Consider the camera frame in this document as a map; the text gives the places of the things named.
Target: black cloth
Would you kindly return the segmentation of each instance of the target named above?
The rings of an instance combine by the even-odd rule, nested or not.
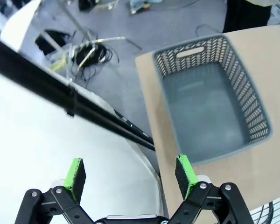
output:
[[[95,0],[78,0],[80,11],[92,10],[96,5]]]
[[[6,2],[1,2],[1,1],[0,1],[0,12],[1,12],[2,14],[4,14],[4,11],[5,11],[6,7],[7,7],[7,3],[6,3]]]
[[[266,26],[271,7],[257,6],[246,0],[227,0],[223,33]]]
[[[29,3],[31,0],[11,0],[13,2],[13,5],[17,8],[20,9],[23,7],[23,3],[24,5],[26,5],[27,3]]]
[[[64,46],[66,44],[66,38],[70,37],[70,34],[63,33],[57,30],[45,29],[45,32],[52,37],[52,39],[60,46]],[[39,35],[35,40],[38,48],[43,52],[44,55],[52,53],[56,49],[49,44],[46,39],[44,39],[41,35]]]

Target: gray carpet floor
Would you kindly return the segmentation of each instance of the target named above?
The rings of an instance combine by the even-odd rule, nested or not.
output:
[[[85,28],[90,28],[99,38],[125,36],[143,48],[138,50],[125,41],[110,42],[120,59],[116,56],[97,73],[89,83],[79,82],[88,90],[106,100],[112,107],[137,125],[147,134],[151,134],[144,98],[135,68],[135,58],[143,53],[157,50],[171,44],[215,33],[209,24],[217,30],[223,29],[226,6],[224,0],[164,0],[151,6],[151,10],[130,15],[128,0],[120,0],[112,10],[91,10],[81,13],[77,0],[68,9]],[[73,33],[76,27],[62,13],[55,1],[45,1],[37,15],[44,28],[55,28]],[[77,32],[74,43],[82,40]]]

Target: cardboard surface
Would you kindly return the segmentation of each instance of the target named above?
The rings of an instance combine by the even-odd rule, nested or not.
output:
[[[273,136],[239,154],[194,167],[216,186],[237,184],[249,210],[280,196],[280,26],[269,26],[226,34],[249,70],[272,123]],[[136,58],[149,123],[161,171],[169,215],[182,202],[175,178],[176,142],[164,106],[161,86],[154,71],[152,53]],[[204,211],[197,223],[215,223]]]

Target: perforated basket side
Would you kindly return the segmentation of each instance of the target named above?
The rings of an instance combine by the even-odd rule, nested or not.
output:
[[[206,63],[218,62],[219,59],[222,60],[224,53],[221,52],[221,49],[224,39],[222,36],[216,36],[197,42],[182,43],[178,46],[156,52],[154,62],[161,78]],[[200,53],[181,58],[176,56],[180,52],[199,47],[204,47],[204,50]]]
[[[239,57],[229,43],[224,51],[224,59],[219,62],[226,71],[226,75],[238,98],[249,129],[250,142],[267,137],[269,135],[269,125],[259,96]]]
[[[199,47],[204,47],[204,50],[200,53],[181,58],[176,56],[180,52]],[[225,36],[212,36],[159,50],[154,54],[154,62],[161,78],[207,63],[220,63],[244,114],[250,142],[269,135],[268,118],[260,103],[257,91],[238,55]]]

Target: basket handle cutout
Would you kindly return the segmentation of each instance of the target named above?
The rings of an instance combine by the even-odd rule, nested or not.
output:
[[[198,54],[198,53],[203,52],[203,51],[204,51],[204,47],[193,48],[193,49],[190,49],[190,50],[185,50],[185,51],[179,52],[176,55],[176,57],[177,58],[186,57],[186,56]]]

